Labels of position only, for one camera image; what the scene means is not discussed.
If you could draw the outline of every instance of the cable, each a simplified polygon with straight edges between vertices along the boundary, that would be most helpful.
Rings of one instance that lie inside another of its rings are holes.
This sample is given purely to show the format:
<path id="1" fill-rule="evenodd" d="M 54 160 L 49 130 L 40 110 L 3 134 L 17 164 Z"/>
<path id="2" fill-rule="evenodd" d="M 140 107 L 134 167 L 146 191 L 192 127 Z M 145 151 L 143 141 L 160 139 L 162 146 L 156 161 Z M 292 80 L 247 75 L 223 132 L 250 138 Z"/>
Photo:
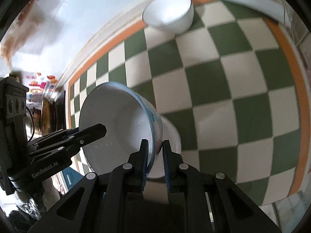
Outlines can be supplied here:
<path id="1" fill-rule="evenodd" d="M 32 138 L 34 137 L 34 134 L 35 134 L 35 122 L 34 122 L 34 118 L 32 116 L 32 113 L 30 112 L 30 109 L 26 106 L 26 109 L 28 110 L 29 114 L 30 114 L 30 117 L 31 117 L 31 121 L 32 121 L 32 135 L 31 137 L 29 138 L 28 142 L 30 142 L 32 140 Z"/>

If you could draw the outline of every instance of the bowl rim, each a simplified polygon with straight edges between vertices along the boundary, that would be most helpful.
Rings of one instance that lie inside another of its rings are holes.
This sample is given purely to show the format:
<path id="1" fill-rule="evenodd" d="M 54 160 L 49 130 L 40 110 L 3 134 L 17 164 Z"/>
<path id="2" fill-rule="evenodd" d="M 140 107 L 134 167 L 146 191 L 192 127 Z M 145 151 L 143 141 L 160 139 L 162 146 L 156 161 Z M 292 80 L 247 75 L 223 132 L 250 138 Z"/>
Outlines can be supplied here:
<path id="1" fill-rule="evenodd" d="M 144 14 L 145 14 L 145 11 L 146 9 L 150 6 L 151 3 L 153 3 L 155 0 L 151 0 L 150 2 L 147 3 L 147 5 L 145 6 L 143 12 L 142 12 L 142 20 L 144 21 L 144 23 L 146 24 L 146 26 L 152 26 L 151 24 L 148 24 L 146 23 L 146 21 L 144 20 Z M 152 26 L 152 27 L 155 27 L 155 28 L 160 28 L 160 27 L 165 27 L 165 26 L 169 26 L 169 25 L 172 25 L 174 23 L 176 23 L 177 21 L 181 20 L 185 15 L 188 14 L 189 10 L 191 9 L 192 7 L 192 0 L 190 0 L 190 6 L 188 8 L 188 10 L 183 13 L 182 15 L 180 15 L 178 18 L 176 18 L 174 21 L 170 22 L 170 23 L 167 23 L 167 24 L 160 24 L 160 25 L 157 25 L 157 26 Z"/>

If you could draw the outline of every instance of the white bowl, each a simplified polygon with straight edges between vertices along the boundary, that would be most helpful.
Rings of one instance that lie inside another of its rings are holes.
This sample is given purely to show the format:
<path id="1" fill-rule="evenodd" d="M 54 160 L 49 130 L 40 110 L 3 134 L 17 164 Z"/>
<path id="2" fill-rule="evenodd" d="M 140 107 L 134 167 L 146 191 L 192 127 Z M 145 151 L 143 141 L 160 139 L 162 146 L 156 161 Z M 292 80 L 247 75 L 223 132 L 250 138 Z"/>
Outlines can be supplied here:
<path id="1" fill-rule="evenodd" d="M 191 0 L 153 0 L 146 6 L 142 18 L 154 28 L 181 34 L 192 25 L 193 14 Z"/>

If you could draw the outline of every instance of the green and white checkered floor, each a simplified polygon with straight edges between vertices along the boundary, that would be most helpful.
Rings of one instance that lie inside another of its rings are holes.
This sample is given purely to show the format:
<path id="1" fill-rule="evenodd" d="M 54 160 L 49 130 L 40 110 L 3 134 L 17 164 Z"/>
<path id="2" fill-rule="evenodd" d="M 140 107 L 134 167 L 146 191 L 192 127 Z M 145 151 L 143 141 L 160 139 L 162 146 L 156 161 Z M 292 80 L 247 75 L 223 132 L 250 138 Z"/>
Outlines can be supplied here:
<path id="1" fill-rule="evenodd" d="M 214 1 L 195 8 L 181 36 L 150 27 L 133 34 L 71 86 L 72 128 L 87 95 L 107 81 L 127 85 L 175 125 L 185 163 L 225 173 L 258 205 L 288 195 L 300 151 L 296 89 L 260 13 Z"/>

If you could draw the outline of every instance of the blue cabinet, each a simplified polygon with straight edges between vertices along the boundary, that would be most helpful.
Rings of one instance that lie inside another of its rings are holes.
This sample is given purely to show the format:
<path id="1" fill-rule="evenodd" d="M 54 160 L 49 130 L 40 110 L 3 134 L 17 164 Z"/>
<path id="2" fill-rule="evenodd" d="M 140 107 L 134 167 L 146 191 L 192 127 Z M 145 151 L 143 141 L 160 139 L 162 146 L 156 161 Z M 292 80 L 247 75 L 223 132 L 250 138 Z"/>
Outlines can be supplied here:
<path id="1" fill-rule="evenodd" d="M 64 169 L 63 175 L 69 190 L 83 177 L 82 174 L 73 170 L 71 167 Z"/>

